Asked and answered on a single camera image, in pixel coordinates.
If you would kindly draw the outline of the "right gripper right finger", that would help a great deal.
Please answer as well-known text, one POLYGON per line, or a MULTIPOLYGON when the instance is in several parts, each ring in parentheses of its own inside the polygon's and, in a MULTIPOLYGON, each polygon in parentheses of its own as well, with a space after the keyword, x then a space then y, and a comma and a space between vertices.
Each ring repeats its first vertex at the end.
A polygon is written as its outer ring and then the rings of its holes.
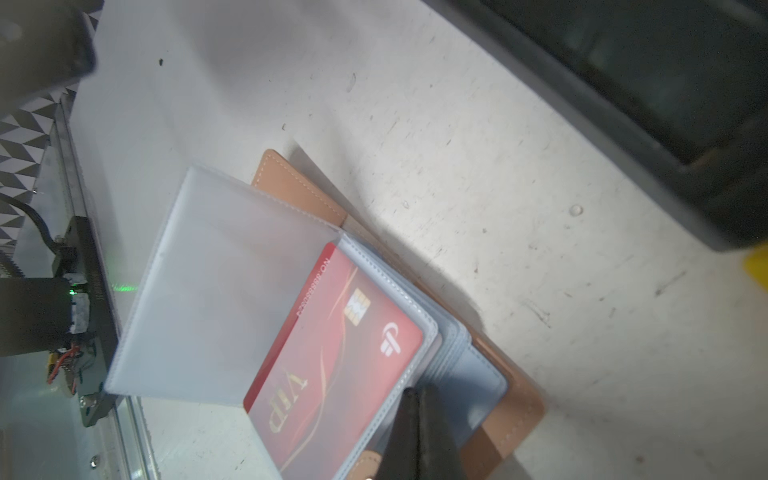
POLYGON ((419 478, 465 478, 439 390, 432 384, 419 393, 419 478))

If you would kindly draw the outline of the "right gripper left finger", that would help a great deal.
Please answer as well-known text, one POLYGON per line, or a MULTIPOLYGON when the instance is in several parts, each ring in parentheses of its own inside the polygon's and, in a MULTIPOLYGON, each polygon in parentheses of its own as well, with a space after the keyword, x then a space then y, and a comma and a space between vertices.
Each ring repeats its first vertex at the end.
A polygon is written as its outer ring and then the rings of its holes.
POLYGON ((425 386, 404 390, 375 478, 427 479, 421 451, 421 403, 425 386))

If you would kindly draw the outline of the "tan leather card holder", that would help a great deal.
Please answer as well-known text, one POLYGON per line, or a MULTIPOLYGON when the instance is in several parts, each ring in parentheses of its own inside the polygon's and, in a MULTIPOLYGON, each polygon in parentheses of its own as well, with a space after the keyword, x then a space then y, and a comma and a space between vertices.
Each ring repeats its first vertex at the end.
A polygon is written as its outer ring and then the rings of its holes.
POLYGON ((376 479, 404 390, 428 384, 439 390, 464 479, 489 478, 543 418, 539 392, 495 344, 420 289, 363 227, 272 150, 252 184, 204 167, 187 170, 122 329, 107 391, 240 405, 247 415, 247 391, 321 251, 337 240, 355 244, 437 328, 339 479, 376 479))

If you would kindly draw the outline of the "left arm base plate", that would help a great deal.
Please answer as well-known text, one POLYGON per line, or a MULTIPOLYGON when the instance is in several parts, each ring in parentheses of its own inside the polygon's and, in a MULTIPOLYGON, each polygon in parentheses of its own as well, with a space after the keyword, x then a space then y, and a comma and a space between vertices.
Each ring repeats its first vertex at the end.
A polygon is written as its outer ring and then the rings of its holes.
POLYGON ((106 391, 106 379, 118 346, 118 328, 110 288, 91 222, 74 216, 54 261, 54 273, 70 285, 72 390, 80 402, 83 425, 93 427, 107 416, 117 396, 106 391))

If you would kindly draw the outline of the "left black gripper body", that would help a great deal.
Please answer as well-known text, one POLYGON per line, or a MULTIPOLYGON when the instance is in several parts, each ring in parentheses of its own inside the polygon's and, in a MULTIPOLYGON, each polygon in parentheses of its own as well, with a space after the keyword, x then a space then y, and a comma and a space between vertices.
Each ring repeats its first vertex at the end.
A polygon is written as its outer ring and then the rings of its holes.
POLYGON ((1 112, 96 69, 94 1, 1 3, 1 112))

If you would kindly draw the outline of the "red VIP card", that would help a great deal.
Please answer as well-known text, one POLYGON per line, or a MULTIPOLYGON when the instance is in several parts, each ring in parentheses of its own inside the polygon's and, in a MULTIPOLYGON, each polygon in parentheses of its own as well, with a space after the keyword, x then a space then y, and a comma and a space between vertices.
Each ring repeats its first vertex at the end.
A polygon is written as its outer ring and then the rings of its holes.
POLYGON ((243 400, 282 479, 339 479, 435 341, 355 245, 325 245, 243 400))

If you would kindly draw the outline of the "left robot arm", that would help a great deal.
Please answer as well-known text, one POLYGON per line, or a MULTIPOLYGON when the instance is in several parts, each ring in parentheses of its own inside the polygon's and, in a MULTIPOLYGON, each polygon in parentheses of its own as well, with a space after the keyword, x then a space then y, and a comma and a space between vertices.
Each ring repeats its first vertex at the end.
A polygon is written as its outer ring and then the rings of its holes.
MULTIPOLYGON (((83 12, 71 1, 4 1, 1 4, 1 113, 79 80, 96 67, 95 50, 83 12)), ((93 333, 90 322, 95 292, 95 248, 88 219, 74 216, 63 241, 56 241, 46 221, 28 203, 8 194, 3 204, 24 212, 52 252, 53 274, 24 275, 7 255, 1 256, 1 353, 16 356, 70 348, 49 373, 75 361, 93 333)))

